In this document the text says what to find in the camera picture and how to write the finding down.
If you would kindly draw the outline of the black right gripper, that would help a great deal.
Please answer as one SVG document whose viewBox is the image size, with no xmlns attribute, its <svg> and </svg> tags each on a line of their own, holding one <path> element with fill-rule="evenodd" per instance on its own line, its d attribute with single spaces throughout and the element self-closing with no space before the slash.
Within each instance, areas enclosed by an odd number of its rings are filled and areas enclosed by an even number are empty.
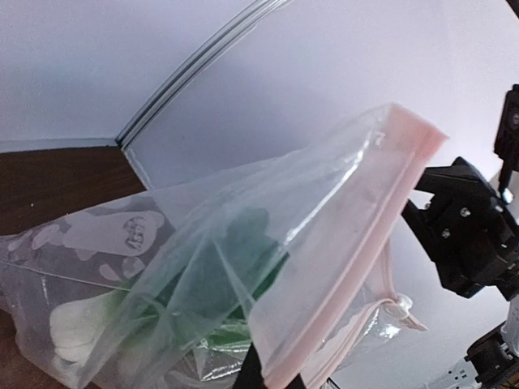
<svg viewBox="0 0 519 389">
<path fill-rule="evenodd" d="M 415 186 L 428 207 L 408 201 L 405 222 L 435 264 L 441 286 L 471 298 L 485 287 L 518 294 L 518 224 L 481 173 L 461 157 L 428 167 Z"/>
</svg>

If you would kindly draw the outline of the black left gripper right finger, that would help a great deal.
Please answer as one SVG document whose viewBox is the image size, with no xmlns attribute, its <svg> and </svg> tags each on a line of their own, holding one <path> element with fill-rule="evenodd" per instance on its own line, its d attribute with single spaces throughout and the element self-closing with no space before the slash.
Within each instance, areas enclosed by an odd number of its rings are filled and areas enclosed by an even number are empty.
<svg viewBox="0 0 519 389">
<path fill-rule="evenodd" d="M 306 389 L 300 374 L 298 374 L 291 382 L 290 389 Z"/>
</svg>

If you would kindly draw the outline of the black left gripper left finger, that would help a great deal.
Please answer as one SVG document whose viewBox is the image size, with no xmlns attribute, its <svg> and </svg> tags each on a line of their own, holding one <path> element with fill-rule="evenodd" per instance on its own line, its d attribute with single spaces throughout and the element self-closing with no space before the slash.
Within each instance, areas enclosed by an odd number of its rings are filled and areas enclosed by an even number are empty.
<svg viewBox="0 0 519 389">
<path fill-rule="evenodd" d="M 261 363 L 255 346 L 251 344 L 234 382 L 233 389 L 264 389 Z"/>
</svg>

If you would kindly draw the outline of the toy bok choy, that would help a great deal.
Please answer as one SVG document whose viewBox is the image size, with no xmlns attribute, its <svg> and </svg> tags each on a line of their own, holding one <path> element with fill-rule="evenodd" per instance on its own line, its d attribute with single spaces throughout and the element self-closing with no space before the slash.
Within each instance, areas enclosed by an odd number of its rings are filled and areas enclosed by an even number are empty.
<svg viewBox="0 0 519 389">
<path fill-rule="evenodd" d="M 96 347 L 177 358 L 191 348 L 247 351 L 248 316 L 290 256 L 293 224 L 292 215 L 271 207 L 195 210 L 124 289 L 53 309 L 57 356 L 84 365 Z"/>
</svg>

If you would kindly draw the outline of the clear zip top bag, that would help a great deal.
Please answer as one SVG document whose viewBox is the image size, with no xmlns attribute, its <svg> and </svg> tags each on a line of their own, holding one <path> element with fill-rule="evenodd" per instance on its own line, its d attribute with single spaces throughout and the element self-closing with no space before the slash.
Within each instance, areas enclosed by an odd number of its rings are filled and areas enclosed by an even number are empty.
<svg viewBox="0 0 519 389">
<path fill-rule="evenodd" d="M 1 307 L 70 388 L 321 387 L 421 331 L 389 236 L 444 134 L 400 105 L 326 138 L 1 239 Z"/>
</svg>

